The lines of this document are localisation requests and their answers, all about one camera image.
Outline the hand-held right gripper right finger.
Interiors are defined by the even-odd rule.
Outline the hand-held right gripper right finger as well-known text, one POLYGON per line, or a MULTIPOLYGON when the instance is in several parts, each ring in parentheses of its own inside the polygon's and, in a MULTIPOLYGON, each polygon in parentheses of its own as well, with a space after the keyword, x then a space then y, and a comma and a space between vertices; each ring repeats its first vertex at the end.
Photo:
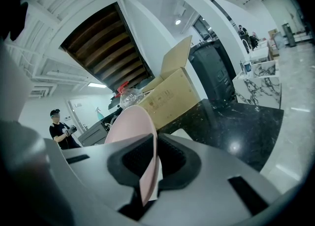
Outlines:
POLYGON ((160 138, 191 149, 201 168, 183 189, 160 192, 147 212, 149 226, 232 226, 280 197, 258 171, 223 150, 168 134, 160 138))

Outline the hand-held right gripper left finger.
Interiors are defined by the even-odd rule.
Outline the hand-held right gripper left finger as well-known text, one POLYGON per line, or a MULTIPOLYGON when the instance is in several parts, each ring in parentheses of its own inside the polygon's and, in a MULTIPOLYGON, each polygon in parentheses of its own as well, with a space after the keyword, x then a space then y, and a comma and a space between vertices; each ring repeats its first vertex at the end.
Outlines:
POLYGON ((55 226, 142 225, 154 203, 154 137, 61 150, 45 140, 55 226))

